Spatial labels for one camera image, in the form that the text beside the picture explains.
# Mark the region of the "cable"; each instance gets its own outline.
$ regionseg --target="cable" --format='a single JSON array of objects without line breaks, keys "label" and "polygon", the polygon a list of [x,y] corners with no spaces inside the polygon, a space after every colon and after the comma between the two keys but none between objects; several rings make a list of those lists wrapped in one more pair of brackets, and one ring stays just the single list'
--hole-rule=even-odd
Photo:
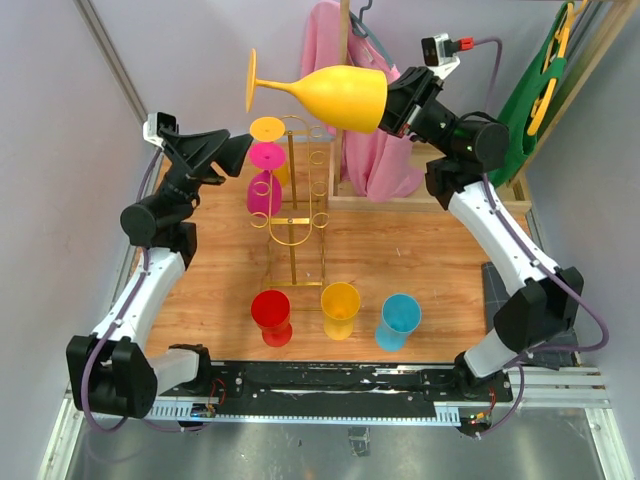
[{"label": "cable", "polygon": [[[138,188],[138,193],[136,195],[136,202],[139,202],[142,199],[142,195],[144,193],[145,187],[147,185],[147,182],[149,181],[149,176],[151,175],[151,172],[153,171],[153,168],[155,167],[161,152],[162,150],[160,148],[157,148],[156,151],[154,152],[153,157],[151,158],[151,161],[149,162],[149,165],[147,166],[147,169],[145,170],[142,176],[142,181],[140,182],[140,187]],[[118,314],[116,315],[115,320],[111,322],[111,324],[107,328],[107,331],[104,333],[103,337],[100,340],[98,340],[98,343],[96,344],[94,349],[91,351],[91,354],[87,359],[87,363],[84,366],[84,370],[82,371],[82,380],[80,382],[80,403],[82,405],[82,412],[84,413],[84,416],[89,426],[93,430],[96,430],[101,433],[117,432],[122,427],[122,425],[124,425],[124,423],[127,421],[127,417],[122,417],[120,421],[118,421],[118,423],[113,427],[105,428],[101,426],[94,418],[93,414],[91,413],[91,408],[89,407],[89,379],[91,377],[91,372],[93,371],[93,367],[95,365],[96,360],[98,359],[98,356],[102,352],[102,349],[104,348],[105,344],[107,343],[107,341],[109,340],[113,332],[116,330],[116,328],[118,328],[120,323],[119,321],[122,320],[122,318],[124,318],[125,314],[127,313],[127,310],[133,303],[133,300],[135,299],[136,295],[142,288],[142,284],[144,283],[144,280],[147,277],[147,271],[149,269],[149,251],[146,248],[142,249],[142,266],[143,266],[143,271],[140,272],[140,275],[138,276],[138,280],[136,281],[133,289],[131,289],[131,292],[123,302],[122,307],[120,307],[120,310],[118,311]]]},{"label": "cable", "polygon": [[[582,3],[579,11],[582,11],[582,8],[584,8],[586,3],[587,3],[586,1]],[[496,78],[498,76],[498,70],[500,68],[500,60],[501,60],[501,57],[502,57],[502,40],[499,37],[493,37],[493,36],[492,37],[481,38],[480,40],[474,40],[474,44],[475,45],[483,45],[483,44],[486,44],[486,43],[489,43],[489,42],[495,42],[495,44],[497,45],[497,52],[496,52],[495,64],[493,66],[493,73],[491,74],[491,80],[489,82],[489,88],[488,88],[488,91],[487,91],[487,97],[485,99],[485,110],[487,110],[487,107],[488,107],[488,105],[489,105],[489,103],[491,101],[491,97],[493,95],[493,89],[495,87]],[[507,230],[507,232],[509,232],[509,235],[518,244],[518,246],[520,247],[522,252],[529,258],[529,260],[531,262],[535,262],[537,264],[536,265],[537,268],[539,270],[541,270],[547,277],[549,277],[553,283],[555,283],[558,287],[560,287],[560,289],[562,289],[562,291],[564,291],[567,295],[569,295],[569,297],[571,297],[573,300],[575,300],[578,303],[578,305],[580,305],[582,308],[584,308],[587,311],[587,313],[589,315],[591,315],[591,317],[596,321],[596,323],[600,327],[600,330],[602,331],[602,339],[598,343],[596,343],[594,345],[588,345],[586,347],[576,347],[574,345],[539,345],[538,347],[532,348],[530,350],[530,352],[531,353],[541,352],[541,351],[593,352],[593,351],[599,350],[599,349],[603,348],[605,345],[607,345],[607,343],[609,342],[609,329],[607,327],[607,324],[606,324],[605,320],[598,313],[596,313],[583,300],[583,298],[580,295],[578,295],[576,292],[574,292],[573,289],[571,289],[565,282],[563,282],[554,272],[549,270],[547,267],[545,267],[542,264],[542,262],[540,262],[538,260],[538,258],[535,256],[535,254],[529,249],[529,247],[527,247],[526,243],[524,243],[524,241],[516,233],[515,229],[511,226],[511,224],[506,219],[506,217],[504,216],[502,211],[496,209],[496,201],[493,198],[493,195],[491,193],[491,189],[489,187],[489,179],[488,179],[486,173],[482,175],[482,184],[484,186],[485,196],[487,197],[487,200],[489,201],[489,205],[491,205],[491,209],[495,212],[496,216],[500,220],[500,223],[502,223],[502,225]],[[509,362],[508,365],[511,365],[514,362],[519,361],[525,355],[527,355],[527,352],[522,352],[518,357],[516,357],[514,360]]]},{"label": "cable", "polygon": [[[505,230],[507,230],[511,238],[513,238],[513,240],[518,244],[522,252],[529,258],[531,262],[534,262],[536,264],[536,267],[539,270],[541,270],[547,277],[549,277],[553,283],[555,283],[558,287],[560,287],[560,289],[562,289],[562,291],[565,292],[569,297],[575,300],[578,303],[578,305],[584,308],[587,311],[587,313],[591,315],[591,317],[596,321],[596,323],[600,327],[600,330],[602,331],[602,339],[598,343],[595,343],[593,345],[587,345],[586,347],[580,347],[577,345],[539,345],[529,350],[529,352],[531,353],[541,352],[541,351],[594,352],[596,350],[603,348],[605,345],[607,345],[607,343],[609,343],[609,328],[607,327],[605,320],[597,312],[595,312],[591,308],[591,306],[587,304],[580,295],[574,292],[573,289],[571,289],[571,287],[569,287],[555,273],[553,273],[546,266],[544,266],[542,262],[538,260],[535,254],[529,249],[527,244],[520,238],[520,236],[517,234],[515,229],[511,226],[511,224],[509,223],[507,218],[504,216],[502,211],[496,208],[496,201],[493,198],[493,195],[491,193],[491,189],[489,186],[489,178],[487,177],[486,174],[482,175],[482,184],[484,186],[485,196],[489,201],[489,205],[491,205],[491,209],[494,211],[494,213],[498,217],[498,220],[500,220],[500,223],[502,223],[502,226],[505,228]],[[527,355],[526,351],[522,352],[516,358],[519,360],[525,355]]]},{"label": "cable", "polygon": [[220,399],[220,403],[218,403],[218,406],[221,407],[224,401],[227,399],[227,386],[219,378],[216,378],[214,381],[219,382],[220,385],[222,385],[222,388],[224,388],[224,390],[222,391],[222,398]]},{"label": "cable", "polygon": [[[485,111],[488,110],[489,108],[491,97],[493,96],[493,90],[495,87],[496,78],[498,75],[498,70],[500,68],[500,60],[502,57],[502,40],[498,37],[487,37],[474,42],[475,45],[482,45],[489,42],[496,43],[497,51],[496,51],[496,60],[493,67],[493,72],[491,74],[491,80],[489,81],[487,96],[485,99]],[[486,430],[482,434],[477,433],[476,435],[478,436],[478,438],[483,438],[488,433],[495,431],[497,428],[503,425],[507,420],[509,420],[509,418],[511,418],[511,416],[513,416],[516,409],[522,402],[522,398],[524,395],[524,388],[525,388],[525,379],[524,379],[524,369],[522,368],[520,361],[524,359],[524,357],[527,356],[529,353],[536,353],[536,352],[543,352],[543,351],[593,352],[603,348],[604,346],[607,345],[607,343],[609,343],[609,328],[607,327],[605,320],[597,312],[595,312],[589,306],[589,304],[587,304],[584,301],[584,299],[580,295],[574,292],[571,287],[569,287],[554,272],[549,270],[545,265],[542,264],[542,262],[538,260],[536,255],[529,249],[527,244],[520,238],[520,236],[517,234],[515,229],[511,226],[511,224],[509,223],[507,218],[504,216],[502,211],[496,208],[497,207],[496,201],[493,197],[493,194],[491,193],[489,178],[487,177],[486,173],[482,174],[482,185],[484,188],[485,196],[489,201],[489,205],[491,206],[491,209],[495,213],[500,223],[502,223],[503,227],[507,230],[511,238],[513,238],[513,240],[518,244],[522,252],[529,258],[529,261],[535,263],[536,267],[540,271],[542,271],[548,278],[551,279],[552,282],[554,282],[558,287],[560,287],[562,291],[564,291],[569,297],[571,297],[574,301],[576,301],[578,305],[584,308],[587,311],[587,313],[589,313],[589,315],[591,315],[591,317],[596,321],[596,323],[600,327],[600,330],[602,331],[602,339],[598,343],[595,343],[593,345],[587,345],[586,347],[580,347],[580,346],[574,346],[574,345],[538,345],[537,347],[533,347],[532,349],[530,349],[528,352],[525,350],[520,354],[518,354],[513,360],[511,360],[505,365],[505,368],[512,367],[512,366],[516,366],[518,368],[518,371],[520,373],[520,391],[518,392],[518,396],[513,406],[511,407],[511,409],[507,412],[507,414],[502,419],[500,419],[500,421],[498,421],[496,424],[494,424],[492,427],[490,427],[488,430]]]},{"label": "cable", "polygon": [[500,60],[502,59],[502,39],[499,37],[486,37],[480,40],[473,41],[475,46],[484,45],[486,43],[496,44],[496,60],[493,65],[493,72],[491,73],[491,80],[489,80],[489,88],[487,89],[487,97],[484,102],[484,111],[489,111],[489,105],[491,103],[491,97],[493,96],[493,89],[496,86],[496,79],[498,78],[498,70],[500,69]]},{"label": "cable", "polygon": [[484,432],[482,433],[476,432],[477,438],[482,439],[485,437],[485,435],[496,431],[498,428],[500,428],[501,425],[504,425],[507,422],[507,420],[509,420],[513,416],[514,413],[516,413],[518,406],[522,402],[522,397],[524,396],[524,369],[522,368],[522,365],[520,365],[519,363],[516,364],[516,367],[518,367],[518,371],[520,372],[520,391],[518,392],[518,396],[516,397],[516,400],[513,402],[513,405],[511,406],[511,408],[509,409],[509,411],[504,417],[502,417],[499,421],[494,423],[490,428],[488,428]]}]

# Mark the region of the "blue cup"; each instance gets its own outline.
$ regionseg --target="blue cup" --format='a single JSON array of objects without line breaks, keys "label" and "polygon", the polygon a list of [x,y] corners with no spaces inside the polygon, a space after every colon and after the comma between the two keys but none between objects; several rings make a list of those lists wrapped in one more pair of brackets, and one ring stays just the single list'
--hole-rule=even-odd
[{"label": "blue cup", "polygon": [[387,352],[397,352],[420,325],[422,310],[412,296],[396,293],[385,300],[381,317],[376,329],[376,342]]}]

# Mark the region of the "red cup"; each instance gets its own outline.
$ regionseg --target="red cup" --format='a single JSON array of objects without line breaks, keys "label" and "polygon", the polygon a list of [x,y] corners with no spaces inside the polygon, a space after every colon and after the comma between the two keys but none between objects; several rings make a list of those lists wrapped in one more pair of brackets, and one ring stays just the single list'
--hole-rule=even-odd
[{"label": "red cup", "polygon": [[282,347],[293,335],[291,304],[279,290],[265,290],[253,299],[251,316],[262,330],[262,339],[270,347]]}]

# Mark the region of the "pink cloth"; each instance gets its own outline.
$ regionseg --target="pink cloth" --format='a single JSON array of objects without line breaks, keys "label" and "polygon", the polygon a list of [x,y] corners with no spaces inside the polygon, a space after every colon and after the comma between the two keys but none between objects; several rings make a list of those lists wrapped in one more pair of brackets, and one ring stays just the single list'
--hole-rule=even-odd
[{"label": "pink cloth", "polygon": [[[311,10],[307,23],[301,76],[339,61],[340,4],[323,0]],[[400,77],[398,69],[389,68],[384,58],[366,38],[349,29],[348,61],[359,67],[382,70],[391,83]],[[347,176],[356,193],[372,202],[406,197],[424,183],[422,171],[409,166],[412,142],[376,130],[372,134],[344,132],[342,175]]]}]

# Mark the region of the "gold wire rack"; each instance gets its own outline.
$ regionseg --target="gold wire rack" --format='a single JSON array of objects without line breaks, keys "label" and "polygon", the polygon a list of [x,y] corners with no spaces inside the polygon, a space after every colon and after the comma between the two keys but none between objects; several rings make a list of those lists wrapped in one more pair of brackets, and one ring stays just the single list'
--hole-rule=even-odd
[{"label": "gold wire rack", "polygon": [[[325,245],[325,227],[329,223],[329,214],[327,213],[327,194],[328,184],[324,180],[314,181],[313,167],[321,166],[326,161],[326,154],[321,150],[312,150],[312,139],[320,138],[323,136],[322,132],[314,133],[316,130],[321,130],[322,127],[313,126],[310,127],[306,120],[296,115],[285,115],[280,117],[285,125],[291,123],[292,120],[301,122],[304,125],[304,129],[285,129],[285,136],[287,139],[287,147],[289,152],[289,158],[287,167],[290,176],[291,185],[291,199],[282,201],[282,208],[277,215],[272,215],[272,195],[273,195],[273,178],[272,173],[269,176],[269,183],[257,182],[256,186],[261,184],[264,187],[264,191],[257,193],[258,195],[268,195],[268,213],[255,212],[252,215],[256,219],[260,219],[261,223],[257,223],[255,220],[251,222],[251,225],[258,229],[266,228],[269,232],[269,238],[267,240],[267,268],[263,280],[263,289],[271,289],[278,287],[320,287],[321,291],[325,287],[326,283],[326,245]],[[296,177],[296,161],[295,161],[295,148],[294,148],[294,136],[303,135],[306,138],[306,180],[308,184],[308,195],[305,198],[301,198],[298,189],[299,178]],[[323,177],[326,178],[327,173],[323,170]],[[281,233],[283,229],[276,228],[279,226],[286,226],[287,235],[282,238]],[[314,230],[319,232],[320,235],[320,278],[315,280],[301,281],[298,272],[298,262],[296,258],[296,249],[305,244]],[[285,247],[288,249],[290,274],[287,278],[274,278],[273,266],[277,261],[276,249]],[[320,310],[319,306],[309,308],[293,308],[292,310]]]}]

